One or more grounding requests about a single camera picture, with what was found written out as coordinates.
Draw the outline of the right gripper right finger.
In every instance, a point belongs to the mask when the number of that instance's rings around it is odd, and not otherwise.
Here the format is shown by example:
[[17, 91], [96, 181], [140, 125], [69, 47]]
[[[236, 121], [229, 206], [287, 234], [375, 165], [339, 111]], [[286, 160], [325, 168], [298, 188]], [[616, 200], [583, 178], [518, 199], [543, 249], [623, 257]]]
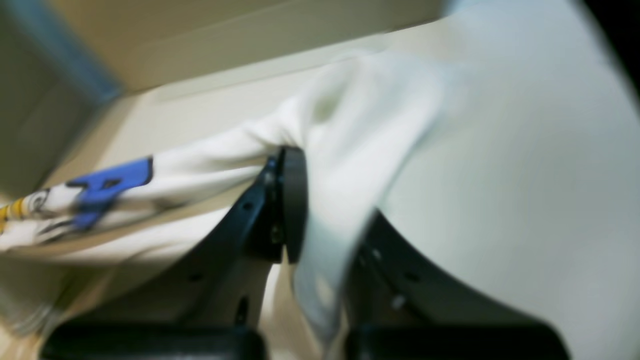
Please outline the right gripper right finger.
[[343, 297], [348, 360], [568, 360], [544, 321], [471, 288], [420, 254], [379, 211]]

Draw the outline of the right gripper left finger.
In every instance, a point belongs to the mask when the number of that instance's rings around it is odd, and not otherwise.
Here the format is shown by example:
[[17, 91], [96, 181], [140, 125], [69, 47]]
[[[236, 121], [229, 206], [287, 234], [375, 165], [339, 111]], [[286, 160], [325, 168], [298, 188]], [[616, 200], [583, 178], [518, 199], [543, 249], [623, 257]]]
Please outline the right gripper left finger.
[[301, 249], [304, 151], [282, 147], [222, 220], [143, 285], [59, 326], [42, 360], [267, 360], [258, 322], [272, 266]]

